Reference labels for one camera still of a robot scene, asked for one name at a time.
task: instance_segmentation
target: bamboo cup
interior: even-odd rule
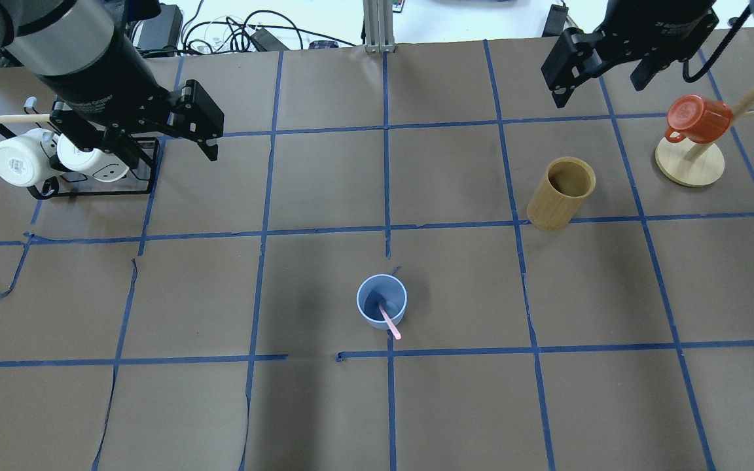
[[[581,159],[561,157],[548,165],[529,200],[528,217],[542,230],[561,230],[595,190],[595,172]]]

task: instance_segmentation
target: light blue cup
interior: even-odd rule
[[[368,296],[372,293],[385,300],[383,309],[386,310],[391,322],[398,325],[403,319],[403,314],[406,313],[406,287],[403,286],[401,280],[392,277],[392,275],[373,275],[373,277],[363,281],[363,284],[359,285],[357,290],[357,307],[365,321],[371,324],[371,327],[388,330],[389,325],[383,320],[383,314],[377,308],[374,296],[369,300],[368,305],[366,304]]]

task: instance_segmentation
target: white mug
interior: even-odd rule
[[[14,186],[30,187],[62,175],[51,168],[50,159],[57,147],[57,135],[34,128],[25,134],[0,142],[0,177]]]
[[[120,180],[130,170],[117,156],[98,149],[84,152],[65,135],[60,136],[57,157],[67,169],[92,176],[99,182],[111,183]]]

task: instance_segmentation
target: white floor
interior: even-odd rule
[[[197,9],[198,0],[165,0],[179,5],[188,21]],[[548,7],[559,0],[406,0],[403,12],[395,13],[395,42],[441,43],[478,39],[533,38],[540,36]],[[718,0],[715,12],[721,19],[718,27],[728,27],[729,18],[741,14],[746,0]],[[569,15],[583,30],[593,30],[607,9],[606,0],[569,0]],[[363,6],[360,0],[204,0],[194,23],[215,20],[222,15],[240,19],[257,9],[269,9],[287,15],[298,27],[360,44]],[[252,18],[262,24],[284,25],[274,15]],[[754,26],[754,18],[746,22]],[[192,38],[215,42],[228,35],[224,26],[200,27]],[[276,30],[276,37],[289,48],[298,48],[294,33]],[[306,45],[315,36],[305,36]]]

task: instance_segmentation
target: red mug on wooden rack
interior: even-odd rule
[[[700,95],[680,96],[668,110],[665,139],[678,143],[686,137],[693,143],[708,144],[729,129],[732,111],[729,105]]]

